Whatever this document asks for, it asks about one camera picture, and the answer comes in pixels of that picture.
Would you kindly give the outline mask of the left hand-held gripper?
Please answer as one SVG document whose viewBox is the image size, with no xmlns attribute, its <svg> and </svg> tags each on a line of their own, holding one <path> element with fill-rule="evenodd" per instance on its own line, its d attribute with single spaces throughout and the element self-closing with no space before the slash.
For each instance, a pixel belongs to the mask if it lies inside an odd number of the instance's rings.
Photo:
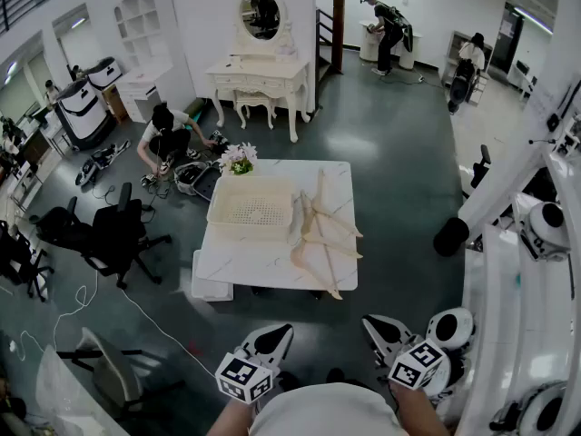
<svg viewBox="0 0 581 436">
<path fill-rule="evenodd" d="M 214 373 L 219 391 L 242 403 L 254 403 L 269 393 L 293 336 L 290 323 L 251 332 L 241 347 L 224 356 Z"/>
</svg>

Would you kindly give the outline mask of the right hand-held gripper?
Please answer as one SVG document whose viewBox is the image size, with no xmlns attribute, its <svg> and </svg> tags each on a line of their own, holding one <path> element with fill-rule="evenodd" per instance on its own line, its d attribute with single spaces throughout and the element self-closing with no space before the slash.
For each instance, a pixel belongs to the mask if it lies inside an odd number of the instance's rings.
<svg viewBox="0 0 581 436">
<path fill-rule="evenodd" d="M 389 366 L 394 353 L 412 336 L 403 322 L 383 315 L 366 314 L 361 318 L 361 324 L 381 366 Z M 407 389 L 417 390 L 429 382 L 445 358 L 445 352 L 431 339 L 423 340 L 396 357 L 388 379 Z"/>
</svg>

